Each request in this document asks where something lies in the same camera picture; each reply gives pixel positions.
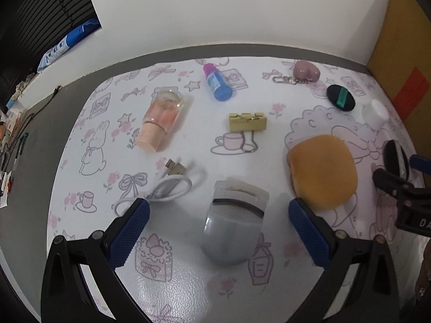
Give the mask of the green-handled tool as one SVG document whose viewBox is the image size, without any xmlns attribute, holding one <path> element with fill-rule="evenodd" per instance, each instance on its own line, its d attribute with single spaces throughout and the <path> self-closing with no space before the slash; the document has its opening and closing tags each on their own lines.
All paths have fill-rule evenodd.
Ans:
<svg viewBox="0 0 431 323">
<path fill-rule="evenodd" d="M 29 136 L 29 133 L 25 132 L 20 137 L 19 142 L 18 142 L 18 149 L 17 149 L 16 155 L 15 155 L 16 159 L 18 159 L 23 154 L 23 148 L 25 146 L 25 143 L 26 143 L 26 140 L 27 140 L 28 136 Z"/>
</svg>

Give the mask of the blue plastic package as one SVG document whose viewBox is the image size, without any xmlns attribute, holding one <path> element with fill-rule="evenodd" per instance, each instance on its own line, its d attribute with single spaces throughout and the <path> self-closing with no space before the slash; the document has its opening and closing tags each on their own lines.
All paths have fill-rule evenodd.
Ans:
<svg viewBox="0 0 431 323">
<path fill-rule="evenodd" d="M 72 47 L 75 47 L 79 42 L 81 42 L 100 27 L 101 24 L 99 20 L 97 18 L 92 18 L 71 30 L 63 39 L 61 39 L 57 44 L 44 53 L 41 61 L 39 62 L 37 72 L 41 73 L 44 69 L 49 67 L 63 54 L 65 54 L 65 52 L 72 49 Z"/>
</svg>

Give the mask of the gold binder clip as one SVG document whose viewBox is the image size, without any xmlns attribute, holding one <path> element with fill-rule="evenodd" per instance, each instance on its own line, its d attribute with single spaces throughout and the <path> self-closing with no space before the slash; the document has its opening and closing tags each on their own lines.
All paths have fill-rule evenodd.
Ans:
<svg viewBox="0 0 431 323">
<path fill-rule="evenodd" d="M 267 129 L 267 117 L 263 112 L 230 113 L 228 123 L 230 131 L 240 133 L 243 138 L 245 137 L 245 132 L 251 132 L 252 148 L 246 149 L 245 142 L 240 145 L 240 149 L 244 153 L 256 152 L 259 149 L 258 144 L 254 141 L 254 133 Z"/>
</svg>

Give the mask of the white round jar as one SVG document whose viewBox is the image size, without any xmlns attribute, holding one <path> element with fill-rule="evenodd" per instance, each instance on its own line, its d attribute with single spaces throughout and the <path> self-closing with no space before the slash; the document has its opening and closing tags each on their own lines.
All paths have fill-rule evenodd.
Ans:
<svg viewBox="0 0 431 323">
<path fill-rule="evenodd" d="M 382 102 L 372 99 L 363 107 L 362 118 L 371 129 L 379 131 L 389 121 L 389 112 Z"/>
</svg>

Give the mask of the pink heart keychain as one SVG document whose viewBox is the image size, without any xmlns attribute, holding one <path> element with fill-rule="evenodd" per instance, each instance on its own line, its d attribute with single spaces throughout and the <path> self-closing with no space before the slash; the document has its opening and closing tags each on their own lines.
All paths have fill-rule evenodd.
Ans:
<svg viewBox="0 0 431 323">
<path fill-rule="evenodd" d="M 318 82 L 321 72 L 316 65 L 309 61 L 297 61 L 293 67 L 291 76 L 273 77 L 274 83 L 286 83 L 291 85 Z"/>
</svg>

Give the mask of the tan makeup sponge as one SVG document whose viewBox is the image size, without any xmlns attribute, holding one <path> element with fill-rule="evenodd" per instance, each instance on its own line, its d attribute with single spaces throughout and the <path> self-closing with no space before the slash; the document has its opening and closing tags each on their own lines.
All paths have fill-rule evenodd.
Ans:
<svg viewBox="0 0 431 323">
<path fill-rule="evenodd" d="M 356 165 L 344 141 L 318 135 L 296 143 L 287 155 L 296 196 L 317 212 L 335 209 L 355 194 Z"/>
</svg>

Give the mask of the black green-striped powder puff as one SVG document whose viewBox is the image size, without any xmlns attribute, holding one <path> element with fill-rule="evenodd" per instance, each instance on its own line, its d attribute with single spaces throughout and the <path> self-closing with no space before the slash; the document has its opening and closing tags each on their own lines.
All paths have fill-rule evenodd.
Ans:
<svg viewBox="0 0 431 323">
<path fill-rule="evenodd" d="M 356 106 L 353 95 L 344 86 L 330 85 L 326 89 L 326 96 L 328 100 L 341 111 L 351 112 Z"/>
</svg>

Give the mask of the pink patterned table mat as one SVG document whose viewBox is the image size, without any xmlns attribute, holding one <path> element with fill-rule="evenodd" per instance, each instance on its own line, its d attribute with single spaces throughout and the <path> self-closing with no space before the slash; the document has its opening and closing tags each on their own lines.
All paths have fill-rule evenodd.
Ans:
<svg viewBox="0 0 431 323">
<path fill-rule="evenodd" d="M 286 168 L 291 143 L 334 134 L 351 149 L 359 184 L 353 198 L 325 214 L 352 237 L 385 236 L 396 268 L 402 302 L 414 294 L 426 239 L 394 225 L 394 199 L 371 179 L 382 167 L 382 149 L 397 139 L 408 154 L 412 141 L 382 87 L 371 76 L 320 65 L 314 84 L 276 84 L 294 62 L 278 58 L 216 58 L 231 83 L 230 100 L 217 101 L 208 87 L 204 59 L 157 64 L 102 82 L 90 94 L 69 135 L 56 172 L 47 221 L 47 240 L 69 240 L 105 229 L 148 192 L 162 167 L 173 160 L 186 167 L 193 186 L 184 196 L 153 203 L 151 218 L 117 274 L 154 322 L 285 322 L 321 275 L 292 227 L 293 197 Z M 330 85 L 346 87 L 356 106 L 344 112 L 326 96 Z M 174 88 L 183 96 L 180 114 L 157 152 L 137 146 L 142 119 L 154 93 Z M 362 118 L 372 99 L 382 102 L 389 121 L 379 131 Z M 263 112 L 267 129 L 231 132 L 230 113 Z M 252 257 L 239 264 L 215 264 L 201 251 L 201 236 L 219 180 L 239 179 L 266 190 L 270 199 Z"/>
</svg>

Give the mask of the blue bottle pink cap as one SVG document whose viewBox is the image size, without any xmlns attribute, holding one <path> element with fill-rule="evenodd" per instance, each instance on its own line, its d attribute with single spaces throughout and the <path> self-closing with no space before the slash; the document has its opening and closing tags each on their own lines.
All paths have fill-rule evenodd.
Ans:
<svg viewBox="0 0 431 323">
<path fill-rule="evenodd" d="M 227 101 L 232 97 L 233 90 L 227 85 L 221 72 L 213 64 L 205 64 L 203 72 L 213 96 L 217 101 Z"/>
</svg>

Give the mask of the brown cardboard box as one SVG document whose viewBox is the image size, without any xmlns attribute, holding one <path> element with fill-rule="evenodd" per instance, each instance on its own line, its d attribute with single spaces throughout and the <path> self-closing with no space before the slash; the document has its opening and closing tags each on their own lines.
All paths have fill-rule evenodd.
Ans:
<svg viewBox="0 0 431 323">
<path fill-rule="evenodd" d="M 430 20 L 416 0 L 389 0 L 368 70 L 410 134 L 430 130 Z"/>
</svg>

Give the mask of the pink perfume bottle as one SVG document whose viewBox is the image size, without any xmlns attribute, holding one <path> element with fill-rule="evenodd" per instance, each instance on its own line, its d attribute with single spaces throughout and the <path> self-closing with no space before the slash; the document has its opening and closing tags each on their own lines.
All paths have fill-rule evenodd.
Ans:
<svg viewBox="0 0 431 323">
<path fill-rule="evenodd" d="M 161 88 L 142 119 L 137 146 L 146 152 L 157 152 L 171 131 L 183 107 L 183 96 L 174 88 Z"/>
</svg>

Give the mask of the black window blinds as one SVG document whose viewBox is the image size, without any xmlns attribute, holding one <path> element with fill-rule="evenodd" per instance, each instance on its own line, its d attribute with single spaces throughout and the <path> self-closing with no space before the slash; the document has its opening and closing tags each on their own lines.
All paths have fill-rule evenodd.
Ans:
<svg viewBox="0 0 431 323">
<path fill-rule="evenodd" d="M 24 0 L 1 37 L 1 71 L 37 68 L 48 49 L 96 17 L 91 0 Z"/>
</svg>

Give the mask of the black round powder puff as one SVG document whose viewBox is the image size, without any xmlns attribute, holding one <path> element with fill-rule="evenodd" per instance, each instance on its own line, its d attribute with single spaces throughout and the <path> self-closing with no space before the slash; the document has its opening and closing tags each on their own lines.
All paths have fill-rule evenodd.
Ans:
<svg viewBox="0 0 431 323">
<path fill-rule="evenodd" d="M 407 181 L 410 167 L 404 149 L 397 140 L 389 140 L 384 144 L 383 160 L 385 169 L 395 176 Z"/>
</svg>

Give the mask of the grey eyelash curler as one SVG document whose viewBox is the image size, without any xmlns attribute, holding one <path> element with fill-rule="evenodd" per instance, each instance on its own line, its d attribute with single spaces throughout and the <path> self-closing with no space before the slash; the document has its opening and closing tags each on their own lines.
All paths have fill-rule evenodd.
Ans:
<svg viewBox="0 0 431 323">
<path fill-rule="evenodd" d="M 270 194 L 239 179 L 219 180 L 207 211 L 201 250 L 220 265 L 249 260 L 258 244 Z"/>
</svg>

